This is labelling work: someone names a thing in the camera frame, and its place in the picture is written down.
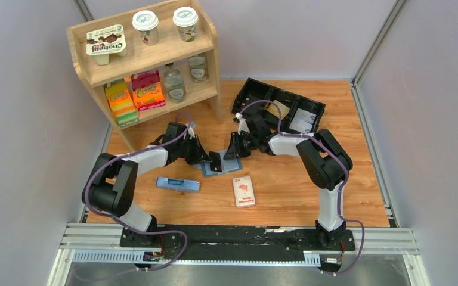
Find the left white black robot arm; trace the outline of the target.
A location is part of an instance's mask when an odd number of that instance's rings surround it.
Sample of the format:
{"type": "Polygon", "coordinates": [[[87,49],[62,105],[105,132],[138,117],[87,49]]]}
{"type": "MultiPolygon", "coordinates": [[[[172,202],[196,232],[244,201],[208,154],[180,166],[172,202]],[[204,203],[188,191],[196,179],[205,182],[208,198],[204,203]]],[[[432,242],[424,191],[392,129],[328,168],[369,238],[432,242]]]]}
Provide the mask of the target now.
{"type": "Polygon", "coordinates": [[[179,158],[189,165],[211,161],[192,123],[170,122],[164,134],[141,150],[121,155],[100,154],[82,191],[82,202],[93,213],[135,232],[135,239],[142,246],[151,247],[159,237],[154,227],[156,218],[134,202],[136,181],[179,158]]]}

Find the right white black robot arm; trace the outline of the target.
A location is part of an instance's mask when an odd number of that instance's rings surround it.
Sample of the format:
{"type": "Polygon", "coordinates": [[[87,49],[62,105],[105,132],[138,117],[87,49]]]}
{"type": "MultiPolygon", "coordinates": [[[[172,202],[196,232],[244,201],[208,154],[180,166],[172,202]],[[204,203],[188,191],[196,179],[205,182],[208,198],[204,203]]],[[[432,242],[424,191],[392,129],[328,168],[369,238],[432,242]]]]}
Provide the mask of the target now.
{"type": "Polygon", "coordinates": [[[320,212],[315,227],[316,240],[326,250],[340,242],[339,233],[346,228],[342,214],[343,190],[353,162],[335,137],[327,129],[316,133],[272,132],[260,115],[245,119],[236,114],[239,128],[231,133],[231,141],[224,160],[249,157],[253,150],[270,156],[299,157],[319,188],[320,212]]]}

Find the black card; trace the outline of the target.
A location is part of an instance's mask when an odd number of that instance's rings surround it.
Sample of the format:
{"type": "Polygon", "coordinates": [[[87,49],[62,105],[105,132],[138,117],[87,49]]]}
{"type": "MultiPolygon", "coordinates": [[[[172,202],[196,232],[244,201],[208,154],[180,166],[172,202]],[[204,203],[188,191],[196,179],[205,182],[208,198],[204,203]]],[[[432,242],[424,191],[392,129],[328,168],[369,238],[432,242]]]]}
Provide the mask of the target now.
{"type": "Polygon", "coordinates": [[[222,161],[219,152],[210,151],[209,157],[211,159],[209,168],[212,172],[222,172],[222,161]]]}

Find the blue leather card holder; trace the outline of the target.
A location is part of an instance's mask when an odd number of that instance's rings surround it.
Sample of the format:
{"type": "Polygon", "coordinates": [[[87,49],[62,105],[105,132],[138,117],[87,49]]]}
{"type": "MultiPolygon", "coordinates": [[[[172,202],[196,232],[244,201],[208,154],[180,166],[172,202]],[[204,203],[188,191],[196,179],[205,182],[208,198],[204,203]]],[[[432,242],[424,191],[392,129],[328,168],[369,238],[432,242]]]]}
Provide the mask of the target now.
{"type": "Polygon", "coordinates": [[[212,172],[209,168],[209,163],[201,163],[200,169],[204,177],[208,178],[212,176],[223,175],[223,174],[235,172],[237,170],[242,169],[242,163],[239,159],[235,159],[235,160],[224,160],[223,159],[223,156],[226,150],[215,151],[215,152],[219,152],[221,155],[222,172],[212,172]]]}

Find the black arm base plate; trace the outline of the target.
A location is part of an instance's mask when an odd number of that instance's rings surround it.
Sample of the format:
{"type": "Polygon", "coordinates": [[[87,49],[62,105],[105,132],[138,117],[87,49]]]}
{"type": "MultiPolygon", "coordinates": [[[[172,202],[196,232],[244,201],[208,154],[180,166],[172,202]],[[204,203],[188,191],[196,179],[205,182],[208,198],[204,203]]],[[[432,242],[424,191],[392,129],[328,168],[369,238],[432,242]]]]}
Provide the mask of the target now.
{"type": "Polygon", "coordinates": [[[156,247],[171,259],[298,262],[305,251],[354,251],[354,236],[346,230],[325,246],[316,229],[228,225],[158,225],[160,235],[140,235],[124,229],[121,247],[156,247]]]}

